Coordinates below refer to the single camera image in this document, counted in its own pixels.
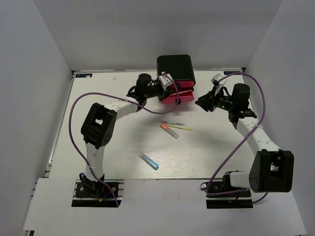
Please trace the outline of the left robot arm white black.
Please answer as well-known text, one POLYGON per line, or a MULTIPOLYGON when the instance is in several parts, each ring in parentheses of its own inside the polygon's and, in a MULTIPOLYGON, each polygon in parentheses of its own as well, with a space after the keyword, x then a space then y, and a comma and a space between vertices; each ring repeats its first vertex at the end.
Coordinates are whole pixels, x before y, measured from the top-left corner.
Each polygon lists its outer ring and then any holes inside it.
POLYGON ((80 175, 80 180, 87 186, 88 192, 93 196, 103 193, 106 185, 103 156, 105 146, 112 138, 116 121, 144 109, 149 98, 157 97, 163 101, 173 93, 179 97, 178 88, 170 74, 162 72, 153 80, 149 74, 143 73, 138 76, 136 85, 129 89, 126 98, 104 94, 118 101, 107 105, 94 103, 91 106, 81 127, 87 154, 82 154, 86 170, 80 175))

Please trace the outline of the pink drawer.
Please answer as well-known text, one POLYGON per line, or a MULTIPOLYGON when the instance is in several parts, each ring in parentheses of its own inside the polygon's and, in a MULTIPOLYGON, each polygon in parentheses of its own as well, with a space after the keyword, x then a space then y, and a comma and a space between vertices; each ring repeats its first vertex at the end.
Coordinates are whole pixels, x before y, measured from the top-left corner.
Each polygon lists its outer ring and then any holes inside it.
POLYGON ((180 91, 179 97, 177 97, 177 93, 169 95, 168 97, 162 100, 162 104, 176 104, 177 98, 179 99, 178 104, 192 102, 194 100, 193 90, 190 89, 190 90, 180 91))
POLYGON ((195 80, 174 80, 177 88, 186 89, 192 88, 195 85, 195 80))

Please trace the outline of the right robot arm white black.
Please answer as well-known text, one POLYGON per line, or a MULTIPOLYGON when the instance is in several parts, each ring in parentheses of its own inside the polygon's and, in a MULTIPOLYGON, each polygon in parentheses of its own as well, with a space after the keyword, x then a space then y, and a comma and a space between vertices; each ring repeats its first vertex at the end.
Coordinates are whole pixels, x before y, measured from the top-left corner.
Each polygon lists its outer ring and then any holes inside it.
POLYGON ((282 150, 265 133, 256 114, 249 108, 250 87, 235 84, 231 95, 224 95, 226 87, 214 85, 213 89, 196 101, 207 112, 216 108, 226 110, 234 128, 243 135, 254 154, 250 171, 226 172, 222 183, 212 180, 206 185, 209 197, 234 196, 252 190, 255 193, 289 192, 292 189, 294 155, 282 150))

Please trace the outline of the yellow pen refill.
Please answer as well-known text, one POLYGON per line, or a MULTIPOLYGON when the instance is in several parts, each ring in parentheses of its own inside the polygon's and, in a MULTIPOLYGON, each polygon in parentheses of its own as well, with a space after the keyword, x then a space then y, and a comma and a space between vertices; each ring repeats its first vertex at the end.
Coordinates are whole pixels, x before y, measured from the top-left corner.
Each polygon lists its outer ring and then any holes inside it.
POLYGON ((186 130, 186 131, 193 131, 192 129, 187 128, 185 126, 181 126, 181 125, 173 125, 173 124, 166 124, 166 125, 171 128, 176 128, 176 129, 181 129, 181 130, 186 130))

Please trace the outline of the orange clear lead case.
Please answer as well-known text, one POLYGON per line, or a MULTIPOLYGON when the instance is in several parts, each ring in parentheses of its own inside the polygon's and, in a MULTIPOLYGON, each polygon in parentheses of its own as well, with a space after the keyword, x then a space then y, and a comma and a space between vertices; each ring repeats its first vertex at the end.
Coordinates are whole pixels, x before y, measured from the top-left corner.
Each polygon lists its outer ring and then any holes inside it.
POLYGON ((166 124, 161 123, 160 128, 162 128, 165 132, 167 132, 173 138, 175 139, 179 138, 179 135, 175 131, 173 131, 170 127, 168 127, 166 124))

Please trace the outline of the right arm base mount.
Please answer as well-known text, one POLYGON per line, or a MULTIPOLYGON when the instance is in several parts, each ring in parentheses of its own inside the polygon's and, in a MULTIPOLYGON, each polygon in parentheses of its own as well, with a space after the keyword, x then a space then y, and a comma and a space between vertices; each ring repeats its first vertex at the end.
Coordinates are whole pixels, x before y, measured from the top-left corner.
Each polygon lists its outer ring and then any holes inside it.
MULTIPOLYGON (((206 190, 208 182, 203 182, 200 185, 201 190, 206 190)), ((209 188, 210 193, 223 193, 227 191, 223 187, 222 181, 214 181, 209 188)), ((237 192, 229 195, 219 195, 219 196, 206 196, 206 208, 207 209, 245 209, 253 208, 252 195, 250 190, 244 192, 237 192)))

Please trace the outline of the black drawer cabinet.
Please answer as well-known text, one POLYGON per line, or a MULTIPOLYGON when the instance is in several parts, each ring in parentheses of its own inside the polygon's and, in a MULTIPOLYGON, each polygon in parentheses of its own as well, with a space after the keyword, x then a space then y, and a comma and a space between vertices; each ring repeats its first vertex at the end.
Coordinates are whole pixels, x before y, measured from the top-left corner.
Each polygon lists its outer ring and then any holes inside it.
POLYGON ((163 55, 157 58, 157 74, 170 74, 174 80, 195 80, 189 55, 163 55))

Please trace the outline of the blue pen refill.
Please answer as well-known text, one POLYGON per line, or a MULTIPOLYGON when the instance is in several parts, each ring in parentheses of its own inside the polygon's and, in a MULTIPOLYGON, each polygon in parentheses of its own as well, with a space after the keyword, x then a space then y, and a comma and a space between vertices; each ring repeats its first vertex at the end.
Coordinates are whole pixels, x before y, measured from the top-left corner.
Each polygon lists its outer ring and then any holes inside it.
POLYGON ((180 123, 180 122, 170 122, 170 121, 159 121, 160 123, 164 123, 164 124, 170 124, 170 125, 179 125, 179 126, 185 126, 184 123, 180 123))

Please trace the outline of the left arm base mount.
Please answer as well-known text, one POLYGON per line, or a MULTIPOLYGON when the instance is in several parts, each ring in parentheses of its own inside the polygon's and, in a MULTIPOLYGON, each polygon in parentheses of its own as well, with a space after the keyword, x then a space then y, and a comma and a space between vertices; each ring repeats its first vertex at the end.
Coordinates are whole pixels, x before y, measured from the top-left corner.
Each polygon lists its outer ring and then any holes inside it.
POLYGON ((106 180, 114 192, 118 205, 108 187, 101 185, 100 190, 94 192, 80 180, 76 181, 72 198, 72 207, 117 208, 124 194, 124 180, 106 180))

